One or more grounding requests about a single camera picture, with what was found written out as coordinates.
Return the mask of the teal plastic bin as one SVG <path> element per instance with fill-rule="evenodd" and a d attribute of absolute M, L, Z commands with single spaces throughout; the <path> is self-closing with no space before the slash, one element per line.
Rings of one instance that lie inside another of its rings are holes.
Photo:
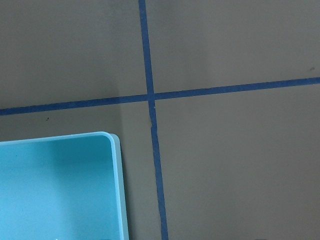
<path fill-rule="evenodd" d="M 121 145 L 91 132 L 0 144 L 3 240 L 127 240 Z"/>

